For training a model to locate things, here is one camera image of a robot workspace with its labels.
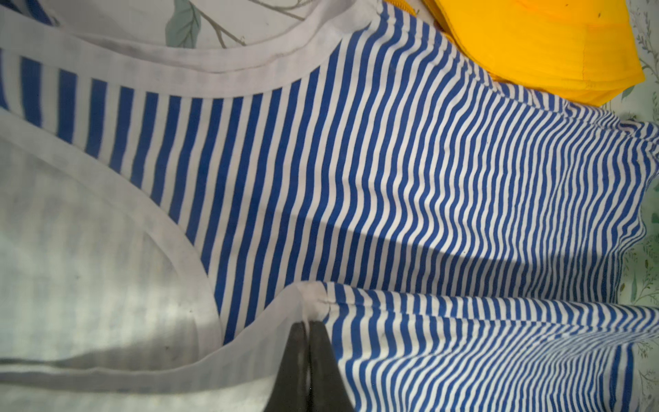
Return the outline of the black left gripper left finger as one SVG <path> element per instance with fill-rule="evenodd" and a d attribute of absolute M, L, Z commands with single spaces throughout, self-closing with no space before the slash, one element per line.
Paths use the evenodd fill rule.
<path fill-rule="evenodd" d="M 293 324 L 281 359 L 276 380 L 265 406 L 266 412 L 307 411 L 309 345 L 305 324 Z"/>

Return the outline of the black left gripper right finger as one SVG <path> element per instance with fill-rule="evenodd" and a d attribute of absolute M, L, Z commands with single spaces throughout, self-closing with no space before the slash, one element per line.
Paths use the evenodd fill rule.
<path fill-rule="evenodd" d="M 325 325 L 312 321 L 309 328 L 311 411 L 354 411 Z"/>

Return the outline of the blue white striped tank top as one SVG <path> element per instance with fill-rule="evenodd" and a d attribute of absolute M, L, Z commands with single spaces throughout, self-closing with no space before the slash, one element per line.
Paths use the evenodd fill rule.
<path fill-rule="evenodd" d="M 1 408 L 262 410 L 318 322 L 334 410 L 635 411 L 657 173 L 655 125 L 381 1 L 207 51 L 4 2 Z"/>

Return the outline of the yellow bucket hat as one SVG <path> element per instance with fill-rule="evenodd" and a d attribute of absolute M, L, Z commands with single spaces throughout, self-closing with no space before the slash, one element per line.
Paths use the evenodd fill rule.
<path fill-rule="evenodd" d="M 602 106 L 645 81 L 624 1 L 427 1 L 492 77 Z"/>

